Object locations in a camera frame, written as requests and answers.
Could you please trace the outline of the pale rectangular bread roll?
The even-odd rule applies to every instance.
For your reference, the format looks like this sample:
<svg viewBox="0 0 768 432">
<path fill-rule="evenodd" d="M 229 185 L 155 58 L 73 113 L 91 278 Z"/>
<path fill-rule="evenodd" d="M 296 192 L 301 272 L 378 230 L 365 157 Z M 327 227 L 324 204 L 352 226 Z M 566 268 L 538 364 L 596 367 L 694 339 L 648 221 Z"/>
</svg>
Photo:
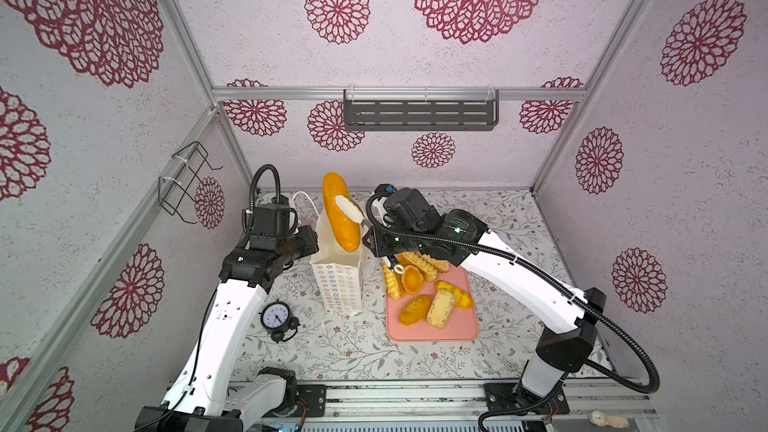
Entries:
<svg viewBox="0 0 768 432">
<path fill-rule="evenodd" d="M 455 297 L 447 291 L 437 290 L 432 300 L 426 321 L 437 329 L 443 329 L 455 307 Z"/>
</svg>

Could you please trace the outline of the long orange baguette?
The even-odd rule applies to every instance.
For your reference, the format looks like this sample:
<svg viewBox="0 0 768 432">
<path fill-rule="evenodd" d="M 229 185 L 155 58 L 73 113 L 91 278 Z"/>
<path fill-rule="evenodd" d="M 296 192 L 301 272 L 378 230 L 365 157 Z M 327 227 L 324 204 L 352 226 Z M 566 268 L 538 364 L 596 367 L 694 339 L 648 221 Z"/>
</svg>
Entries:
<svg viewBox="0 0 768 432">
<path fill-rule="evenodd" d="M 323 179 L 324 210 L 337 244 L 346 252 L 355 252 L 361 244 L 362 214 L 352 201 L 344 179 L 335 172 Z"/>
</svg>

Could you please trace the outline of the white printed paper bag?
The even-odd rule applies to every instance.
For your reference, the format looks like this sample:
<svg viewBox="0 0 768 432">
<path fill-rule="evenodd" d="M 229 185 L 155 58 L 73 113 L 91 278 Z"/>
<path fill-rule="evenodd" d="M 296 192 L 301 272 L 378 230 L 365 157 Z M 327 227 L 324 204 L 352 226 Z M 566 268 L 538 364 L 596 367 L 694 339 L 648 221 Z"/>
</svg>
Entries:
<svg viewBox="0 0 768 432">
<path fill-rule="evenodd" d="M 313 230 L 318 236 L 319 250 L 310 257 L 310 264 L 326 311 L 361 312 L 365 248 L 360 245 L 354 252 L 344 250 L 334 236 L 327 214 L 316 207 L 306 192 L 293 193 L 289 203 L 299 213 L 301 225 L 314 221 Z"/>
</svg>

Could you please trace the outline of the golden oval bread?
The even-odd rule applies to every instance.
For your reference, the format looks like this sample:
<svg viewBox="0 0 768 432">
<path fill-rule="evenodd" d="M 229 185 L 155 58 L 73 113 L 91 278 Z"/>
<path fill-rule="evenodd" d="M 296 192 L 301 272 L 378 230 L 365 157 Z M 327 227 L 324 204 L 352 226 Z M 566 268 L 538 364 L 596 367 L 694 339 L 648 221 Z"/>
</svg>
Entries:
<svg viewBox="0 0 768 432">
<path fill-rule="evenodd" d="M 400 312 L 398 321 L 401 325 L 409 327 L 426 319 L 431 308 L 432 298 L 428 295 L 419 295 L 410 300 Z"/>
</svg>

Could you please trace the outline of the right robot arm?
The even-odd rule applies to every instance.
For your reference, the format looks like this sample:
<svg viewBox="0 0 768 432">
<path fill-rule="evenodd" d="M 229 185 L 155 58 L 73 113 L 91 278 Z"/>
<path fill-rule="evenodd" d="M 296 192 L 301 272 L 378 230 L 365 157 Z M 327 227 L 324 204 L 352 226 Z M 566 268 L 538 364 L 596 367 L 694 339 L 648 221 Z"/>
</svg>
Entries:
<svg viewBox="0 0 768 432">
<path fill-rule="evenodd" d="M 416 189 L 372 195 L 364 208 L 332 194 L 330 207 L 356 224 L 367 224 L 363 245 L 376 257 L 420 252 L 474 273 L 509 294 L 544 324 L 534 354 L 513 389 L 509 413 L 545 409 L 561 391 L 565 377 L 579 371 L 592 354 L 596 320 L 579 301 L 603 307 L 596 289 L 582 291 L 539 270 L 471 213 L 441 214 Z"/>
</svg>

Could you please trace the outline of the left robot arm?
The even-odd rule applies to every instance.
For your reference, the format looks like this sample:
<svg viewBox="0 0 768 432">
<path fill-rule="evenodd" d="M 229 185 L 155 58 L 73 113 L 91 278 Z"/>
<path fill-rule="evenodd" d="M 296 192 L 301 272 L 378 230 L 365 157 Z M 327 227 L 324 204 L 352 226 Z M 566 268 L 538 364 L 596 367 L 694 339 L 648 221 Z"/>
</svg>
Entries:
<svg viewBox="0 0 768 432">
<path fill-rule="evenodd" d="M 270 368 L 229 395 L 237 352 L 277 277 L 319 251 L 317 233 L 301 226 L 284 237 L 242 240 L 223 260 L 186 364 L 158 406 L 145 406 L 136 431 L 246 431 L 271 412 L 291 411 L 295 373 Z"/>
</svg>

